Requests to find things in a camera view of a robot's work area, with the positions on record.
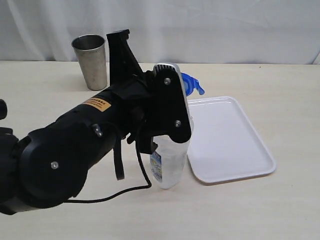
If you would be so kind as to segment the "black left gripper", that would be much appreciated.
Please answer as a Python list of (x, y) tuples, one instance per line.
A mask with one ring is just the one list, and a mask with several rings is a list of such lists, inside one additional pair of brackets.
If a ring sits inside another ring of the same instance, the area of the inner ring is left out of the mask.
[(130, 31), (120, 30), (107, 34), (109, 49), (110, 88), (127, 108), (133, 120), (133, 130), (127, 140), (139, 142), (139, 151), (152, 154), (157, 145), (153, 138), (167, 135), (178, 144), (190, 140), (191, 124), (173, 121), (160, 105), (153, 70), (143, 71), (128, 45)]

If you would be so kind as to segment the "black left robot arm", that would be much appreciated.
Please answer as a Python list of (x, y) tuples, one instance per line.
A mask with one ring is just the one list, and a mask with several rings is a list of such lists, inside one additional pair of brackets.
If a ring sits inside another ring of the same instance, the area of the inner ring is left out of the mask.
[(178, 144), (192, 135), (180, 69), (156, 64), (143, 71), (129, 45), (128, 29), (102, 37), (83, 35), (72, 41), (81, 53), (108, 44), (110, 85), (18, 139), (0, 130), (0, 211), (5, 215), (76, 203), (89, 169), (113, 152), (115, 175), (125, 177), (122, 140), (135, 143), (137, 156), (153, 154), (154, 137)]

